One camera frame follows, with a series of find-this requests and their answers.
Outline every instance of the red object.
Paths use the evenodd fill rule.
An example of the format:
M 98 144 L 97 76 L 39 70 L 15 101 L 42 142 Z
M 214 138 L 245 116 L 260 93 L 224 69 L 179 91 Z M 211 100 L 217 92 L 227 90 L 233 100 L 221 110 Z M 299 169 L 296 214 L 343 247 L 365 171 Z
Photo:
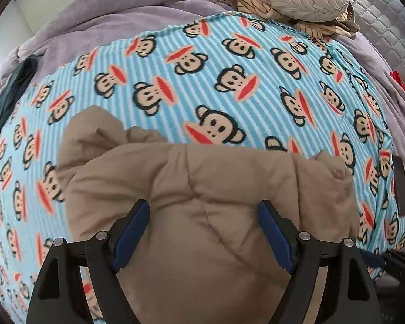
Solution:
M 402 79 L 400 78 L 400 74 L 397 71 L 390 72 L 391 77 L 396 80 L 396 82 L 402 86 L 402 89 L 405 92 L 405 84 L 403 83 Z

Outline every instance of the metal screw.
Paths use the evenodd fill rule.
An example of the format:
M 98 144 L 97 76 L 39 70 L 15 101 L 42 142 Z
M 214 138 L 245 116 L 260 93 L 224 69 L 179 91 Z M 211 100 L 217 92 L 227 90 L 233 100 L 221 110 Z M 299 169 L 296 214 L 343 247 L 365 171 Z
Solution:
M 353 247 L 353 246 L 354 246 L 354 241 L 351 240 L 351 239 L 345 239 L 345 240 L 343 241 L 343 243 L 344 243 L 346 246 L 348 246 L 348 247 Z
M 54 246 L 61 246 L 61 245 L 63 245 L 63 239 L 62 239 L 62 238 L 57 238 L 57 239 L 55 239 L 54 242 L 53 242 L 53 245 L 54 245 Z
M 310 236 L 311 235 L 307 231 L 302 231 L 300 234 L 298 234 L 298 237 L 305 241 L 310 240 L 311 239 Z
M 96 234 L 96 239 L 98 240 L 105 240 L 108 237 L 108 233 L 106 231 L 100 231 Z

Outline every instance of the phone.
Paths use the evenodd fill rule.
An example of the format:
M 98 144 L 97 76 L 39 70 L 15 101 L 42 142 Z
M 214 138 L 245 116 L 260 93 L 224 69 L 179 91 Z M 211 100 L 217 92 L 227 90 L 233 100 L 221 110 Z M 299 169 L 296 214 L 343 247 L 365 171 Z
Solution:
M 402 158 L 393 155 L 394 191 L 400 217 L 405 216 L 405 168 Z

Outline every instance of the blue gripper pad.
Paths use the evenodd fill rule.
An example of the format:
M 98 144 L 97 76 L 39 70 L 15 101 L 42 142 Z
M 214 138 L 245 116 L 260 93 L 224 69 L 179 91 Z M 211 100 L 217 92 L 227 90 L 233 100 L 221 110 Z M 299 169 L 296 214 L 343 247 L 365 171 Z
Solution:
M 150 205 L 144 201 L 118 239 L 111 267 L 114 272 L 126 267 L 150 220 Z
M 292 274 L 295 266 L 291 257 L 290 245 L 264 202 L 260 202 L 258 205 L 258 220 L 279 266 Z

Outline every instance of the dark green cloth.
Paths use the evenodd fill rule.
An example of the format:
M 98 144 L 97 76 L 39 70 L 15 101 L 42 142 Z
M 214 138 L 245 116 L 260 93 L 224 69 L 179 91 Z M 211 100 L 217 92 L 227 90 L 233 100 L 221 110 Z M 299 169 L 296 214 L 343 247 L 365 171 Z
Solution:
M 38 58 L 30 55 L 16 67 L 11 78 L 0 94 L 0 132 L 12 114 L 16 102 L 24 94 L 38 68 Z

